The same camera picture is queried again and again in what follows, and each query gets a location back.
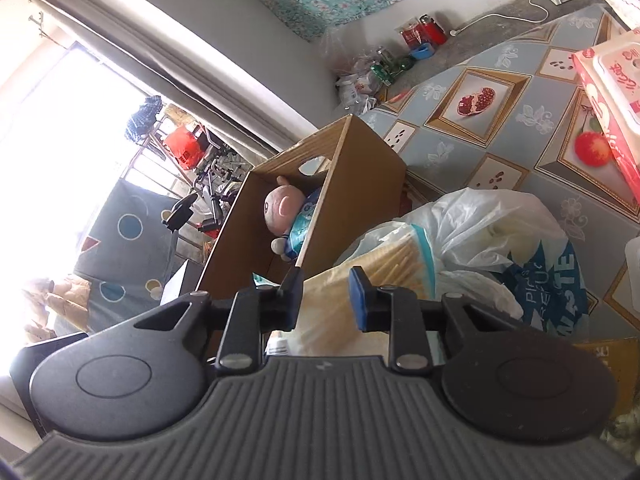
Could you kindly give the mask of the red packages by wall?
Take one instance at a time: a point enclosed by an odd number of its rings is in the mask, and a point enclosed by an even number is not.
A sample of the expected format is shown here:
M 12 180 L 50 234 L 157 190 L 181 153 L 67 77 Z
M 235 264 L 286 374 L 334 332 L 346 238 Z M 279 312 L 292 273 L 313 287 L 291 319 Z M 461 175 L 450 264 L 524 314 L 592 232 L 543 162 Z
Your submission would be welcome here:
M 424 44 L 439 47 L 448 39 L 446 32 L 428 14 L 423 14 L 418 18 L 412 18 L 405 22 L 400 26 L 399 33 L 411 50 L 416 50 Z

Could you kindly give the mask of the patterned floor mat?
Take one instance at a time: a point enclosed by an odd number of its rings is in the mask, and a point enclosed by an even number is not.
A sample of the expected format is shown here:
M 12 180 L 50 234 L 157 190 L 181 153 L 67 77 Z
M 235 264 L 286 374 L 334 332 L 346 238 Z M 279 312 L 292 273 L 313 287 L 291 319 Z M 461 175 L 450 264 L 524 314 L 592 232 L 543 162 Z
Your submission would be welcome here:
M 606 152 L 573 55 L 624 30 L 594 4 L 480 52 L 364 116 L 433 192 L 536 195 L 577 252 L 594 340 L 639 333 L 625 258 L 639 233 L 639 205 Z

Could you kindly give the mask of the red plastic bag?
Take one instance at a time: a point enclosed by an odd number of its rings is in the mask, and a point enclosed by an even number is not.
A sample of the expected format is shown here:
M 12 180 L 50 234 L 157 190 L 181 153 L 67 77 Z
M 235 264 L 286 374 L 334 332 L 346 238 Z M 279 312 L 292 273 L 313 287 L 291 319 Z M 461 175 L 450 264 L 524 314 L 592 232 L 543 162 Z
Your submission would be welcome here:
M 184 170 L 192 170 L 198 166 L 209 146 L 207 136 L 202 133 L 200 126 L 195 128 L 195 132 L 186 126 L 179 126 L 166 136 L 164 144 Z

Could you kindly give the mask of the clear plastic trash bag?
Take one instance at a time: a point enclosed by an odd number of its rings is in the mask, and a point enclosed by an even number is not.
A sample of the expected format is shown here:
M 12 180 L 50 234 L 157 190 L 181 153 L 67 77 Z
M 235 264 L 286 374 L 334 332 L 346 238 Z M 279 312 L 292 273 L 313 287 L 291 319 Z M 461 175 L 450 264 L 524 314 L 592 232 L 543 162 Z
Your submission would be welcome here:
M 374 71 L 379 60 L 375 51 L 352 52 L 344 44 L 333 47 L 328 62 L 336 76 L 340 110 L 361 116 L 375 107 L 376 95 L 383 87 L 383 81 Z

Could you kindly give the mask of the pink plush toy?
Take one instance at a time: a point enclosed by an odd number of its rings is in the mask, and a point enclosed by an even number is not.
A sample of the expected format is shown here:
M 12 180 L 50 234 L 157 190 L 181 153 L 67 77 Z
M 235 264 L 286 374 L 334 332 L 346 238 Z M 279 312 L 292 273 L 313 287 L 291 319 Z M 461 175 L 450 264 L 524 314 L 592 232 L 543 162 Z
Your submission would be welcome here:
M 277 187 L 264 200 L 264 219 L 274 236 L 270 246 L 283 261 L 291 261 L 288 238 L 294 221 L 302 210 L 307 196 L 286 177 L 277 177 Z

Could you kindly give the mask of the blue white wipes pack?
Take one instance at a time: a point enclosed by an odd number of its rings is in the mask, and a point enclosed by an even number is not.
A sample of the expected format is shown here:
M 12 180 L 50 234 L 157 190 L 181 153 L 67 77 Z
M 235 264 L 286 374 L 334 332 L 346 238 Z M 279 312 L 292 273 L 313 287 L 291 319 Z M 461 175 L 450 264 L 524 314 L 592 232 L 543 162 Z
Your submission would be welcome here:
M 302 251 L 320 194 L 320 188 L 317 188 L 309 194 L 303 202 L 302 208 L 300 208 L 298 214 L 296 214 L 291 229 L 285 237 L 284 256 L 288 258 L 288 260 L 296 260 Z

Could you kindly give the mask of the blue bowl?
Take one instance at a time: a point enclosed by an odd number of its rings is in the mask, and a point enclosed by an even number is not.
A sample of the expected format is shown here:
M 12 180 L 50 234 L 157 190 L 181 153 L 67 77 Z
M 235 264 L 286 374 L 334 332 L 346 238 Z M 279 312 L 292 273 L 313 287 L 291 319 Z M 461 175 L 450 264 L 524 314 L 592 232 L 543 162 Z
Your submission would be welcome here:
M 410 55 L 416 61 L 423 61 L 431 58 L 435 54 L 435 52 L 435 48 L 429 42 L 426 42 L 425 44 L 420 44 L 420 46 L 412 49 L 410 51 Z

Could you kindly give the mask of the blue patterned cushion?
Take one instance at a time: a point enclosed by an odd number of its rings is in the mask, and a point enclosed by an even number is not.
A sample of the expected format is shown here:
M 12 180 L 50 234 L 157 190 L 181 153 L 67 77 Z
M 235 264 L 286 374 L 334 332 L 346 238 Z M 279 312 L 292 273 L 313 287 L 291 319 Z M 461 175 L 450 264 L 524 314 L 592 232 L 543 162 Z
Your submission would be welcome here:
M 50 309 L 96 333 L 157 307 L 177 269 L 177 235 L 163 225 L 175 203 L 124 179 L 100 209 L 87 196 L 64 200 L 51 214 L 52 247 L 70 268 L 53 279 Z

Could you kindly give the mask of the grey curtain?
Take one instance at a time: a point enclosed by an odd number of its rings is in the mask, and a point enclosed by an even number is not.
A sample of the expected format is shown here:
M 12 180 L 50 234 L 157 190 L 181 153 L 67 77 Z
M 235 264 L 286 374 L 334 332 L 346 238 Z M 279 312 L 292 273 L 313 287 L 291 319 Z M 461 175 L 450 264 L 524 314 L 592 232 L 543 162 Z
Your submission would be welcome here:
M 89 47 L 160 92 L 253 165 L 317 128 L 259 81 L 143 0 L 36 0 Z

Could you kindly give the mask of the green bottles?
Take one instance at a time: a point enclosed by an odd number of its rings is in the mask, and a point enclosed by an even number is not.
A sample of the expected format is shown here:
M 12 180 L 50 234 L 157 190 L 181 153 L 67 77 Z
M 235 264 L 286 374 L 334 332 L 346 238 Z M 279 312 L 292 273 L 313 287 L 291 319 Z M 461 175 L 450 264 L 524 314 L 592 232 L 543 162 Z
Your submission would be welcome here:
M 384 47 L 378 47 L 375 53 L 370 70 L 384 86 L 391 86 L 401 74 L 413 68 L 414 58 L 411 56 L 396 58 Z

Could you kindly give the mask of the white plastic shopping bag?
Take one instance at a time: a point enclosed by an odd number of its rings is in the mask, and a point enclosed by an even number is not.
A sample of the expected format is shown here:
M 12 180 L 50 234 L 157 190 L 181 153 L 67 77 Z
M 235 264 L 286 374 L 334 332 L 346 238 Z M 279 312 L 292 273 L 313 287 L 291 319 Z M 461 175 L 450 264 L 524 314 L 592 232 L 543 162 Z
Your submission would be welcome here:
M 574 247 L 536 196 L 464 188 L 376 226 L 340 259 L 356 262 L 402 238 L 418 252 L 428 296 L 461 292 L 550 335 L 588 337 Z

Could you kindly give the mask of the pink wet wipes pack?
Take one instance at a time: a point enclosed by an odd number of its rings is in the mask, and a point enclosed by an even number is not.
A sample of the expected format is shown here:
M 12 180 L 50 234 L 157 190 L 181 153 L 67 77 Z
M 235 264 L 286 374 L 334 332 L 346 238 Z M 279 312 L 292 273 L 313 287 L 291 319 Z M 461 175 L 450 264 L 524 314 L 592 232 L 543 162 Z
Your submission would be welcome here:
M 573 54 L 606 142 L 639 199 L 639 29 Z

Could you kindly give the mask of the yellow striped plastic bag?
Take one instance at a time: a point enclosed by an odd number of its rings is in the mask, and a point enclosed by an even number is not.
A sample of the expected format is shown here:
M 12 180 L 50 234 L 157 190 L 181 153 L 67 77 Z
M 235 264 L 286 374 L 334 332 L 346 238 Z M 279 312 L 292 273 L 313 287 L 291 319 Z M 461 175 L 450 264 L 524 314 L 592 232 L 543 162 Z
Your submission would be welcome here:
M 367 232 L 346 259 L 304 281 L 294 330 L 275 330 L 267 342 L 270 356 L 387 356 L 386 333 L 360 332 L 349 301 L 348 277 L 360 266 L 374 286 L 400 286 L 420 299 L 436 292 L 433 255 L 424 229 L 391 221 Z

